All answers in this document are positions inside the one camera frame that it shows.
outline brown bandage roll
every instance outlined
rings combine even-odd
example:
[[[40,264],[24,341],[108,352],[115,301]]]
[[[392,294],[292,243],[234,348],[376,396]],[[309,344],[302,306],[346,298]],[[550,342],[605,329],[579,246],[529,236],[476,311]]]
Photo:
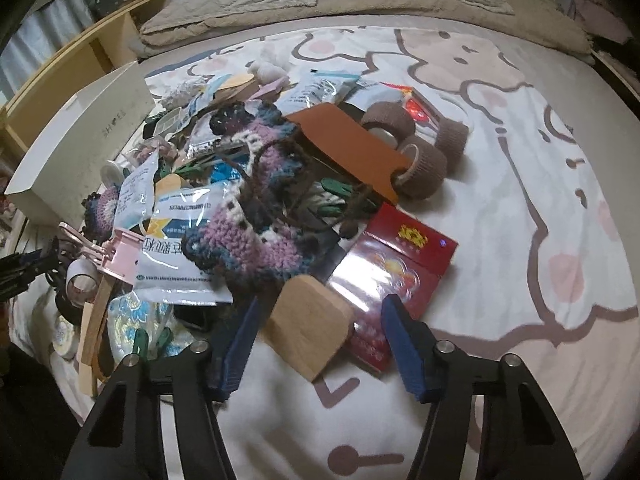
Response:
[[[451,119],[443,118],[438,124],[438,136],[434,146],[447,158],[447,172],[456,171],[462,153],[465,151],[466,140],[469,136],[469,128],[463,123],[457,123]]]
[[[415,122],[401,104],[381,101],[374,103],[360,120],[361,126],[370,130],[380,128],[393,135],[400,144],[415,133]]]
[[[434,194],[447,174],[447,159],[443,153],[415,135],[403,140],[398,152],[411,160],[412,164],[404,173],[396,175],[396,190],[418,200]]]

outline red cigarette box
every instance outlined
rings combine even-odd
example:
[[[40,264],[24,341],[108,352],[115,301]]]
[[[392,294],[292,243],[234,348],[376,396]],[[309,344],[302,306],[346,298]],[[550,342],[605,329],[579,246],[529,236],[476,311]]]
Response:
[[[397,294],[413,319],[424,314],[449,267],[457,242],[384,203],[327,286],[356,309],[353,335],[345,346],[378,372],[391,362],[380,324],[382,300]]]

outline white box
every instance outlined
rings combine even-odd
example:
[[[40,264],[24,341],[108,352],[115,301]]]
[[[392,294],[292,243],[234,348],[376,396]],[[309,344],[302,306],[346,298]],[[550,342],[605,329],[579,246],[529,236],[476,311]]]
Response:
[[[74,94],[44,127],[5,190],[36,224],[79,228],[82,200],[154,107],[140,67],[129,63]]]

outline silver rivet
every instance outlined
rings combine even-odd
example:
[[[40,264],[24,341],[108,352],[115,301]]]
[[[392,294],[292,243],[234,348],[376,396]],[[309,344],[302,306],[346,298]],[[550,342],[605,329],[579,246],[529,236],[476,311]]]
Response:
[[[122,364],[125,366],[135,366],[140,362],[140,356],[138,354],[129,354],[124,357]]]
[[[520,359],[516,354],[507,354],[504,356],[504,362],[509,366],[520,366],[522,364],[522,359]]]
[[[209,349],[209,343],[204,341],[204,339],[200,339],[199,341],[191,343],[189,348],[194,354],[202,354]]]
[[[442,354],[450,354],[456,349],[456,346],[451,341],[441,339],[436,343],[436,348],[438,349],[438,352]]]

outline pink clip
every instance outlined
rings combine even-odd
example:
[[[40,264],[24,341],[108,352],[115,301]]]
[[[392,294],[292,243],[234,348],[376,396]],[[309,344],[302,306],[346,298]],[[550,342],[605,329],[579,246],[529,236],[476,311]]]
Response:
[[[116,227],[114,237],[103,247],[91,243],[69,224],[60,222],[60,231],[80,246],[82,256],[91,260],[100,272],[133,285],[136,283],[136,263],[145,237]]]

